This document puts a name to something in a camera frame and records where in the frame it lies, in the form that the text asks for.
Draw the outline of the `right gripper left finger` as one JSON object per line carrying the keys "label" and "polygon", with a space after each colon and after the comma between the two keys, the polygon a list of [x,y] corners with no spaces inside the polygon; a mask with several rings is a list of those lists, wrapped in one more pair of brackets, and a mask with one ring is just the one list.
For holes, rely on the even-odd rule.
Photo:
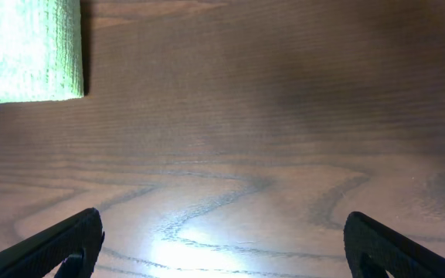
{"label": "right gripper left finger", "polygon": [[94,272],[104,231],[100,213],[87,208],[0,252],[0,277],[89,278]]}

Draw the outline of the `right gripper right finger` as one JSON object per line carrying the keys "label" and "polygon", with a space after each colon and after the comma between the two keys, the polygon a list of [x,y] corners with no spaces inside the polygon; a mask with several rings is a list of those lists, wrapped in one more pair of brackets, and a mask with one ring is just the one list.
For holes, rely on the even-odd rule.
{"label": "right gripper right finger", "polygon": [[354,278],[445,278],[445,258],[361,212],[349,214],[343,234]]}

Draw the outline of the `green microfiber cloth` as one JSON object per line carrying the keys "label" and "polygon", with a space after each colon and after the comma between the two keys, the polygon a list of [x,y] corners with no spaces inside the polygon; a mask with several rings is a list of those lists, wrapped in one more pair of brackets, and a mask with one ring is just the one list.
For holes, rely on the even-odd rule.
{"label": "green microfiber cloth", "polygon": [[0,0],[0,103],[84,95],[78,0]]}

